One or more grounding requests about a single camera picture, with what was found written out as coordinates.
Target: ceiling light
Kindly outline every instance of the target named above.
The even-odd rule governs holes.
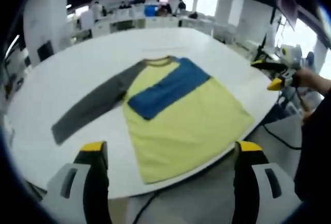
[[[12,41],[12,43],[10,44],[7,52],[6,52],[6,55],[5,55],[5,58],[7,58],[9,52],[11,51],[12,47],[14,46],[14,44],[16,43],[16,41],[19,39],[20,35],[16,36],[15,39]]]

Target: monitor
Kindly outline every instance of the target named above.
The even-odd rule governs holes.
[[[298,18],[298,5],[295,0],[277,0],[277,7],[286,17],[293,29],[295,29]]]

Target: gray sleeve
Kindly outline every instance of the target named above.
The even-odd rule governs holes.
[[[144,68],[143,62],[131,66],[77,102],[52,126],[56,144],[61,145],[80,128],[110,111],[122,100],[132,82]]]

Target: office desk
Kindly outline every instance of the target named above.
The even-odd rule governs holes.
[[[88,40],[55,54],[38,65],[9,106],[8,117],[15,129],[11,153],[24,178],[46,189],[47,182],[65,163],[73,162],[87,142],[108,142],[110,199],[134,196],[180,182],[205,169],[231,149],[181,176],[145,185],[139,173],[128,130],[117,107],[88,124],[62,146],[55,144],[52,125],[76,102],[102,82],[143,58],[166,55],[188,57],[214,76],[254,117],[264,118],[278,92],[266,90],[270,80],[249,66],[243,57],[190,28],[151,28],[119,32]]]

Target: round table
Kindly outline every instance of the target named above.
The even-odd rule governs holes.
[[[14,96],[8,117],[15,136],[11,154],[22,176],[47,189],[47,183],[66,163],[73,162],[88,142],[108,142],[109,199],[140,195],[180,182],[196,174],[231,149],[183,175],[144,184],[128,130],[117,107],[56,145],[52,125],[99,84],[143,58],[188,57],[218,79],[242,103],[255,122],[264,118],[278,98],[267,91],[270,80],[249,66],[242,56],[211,36],[190,28],[138,29],[94,38],[67,48],[33,69]]]

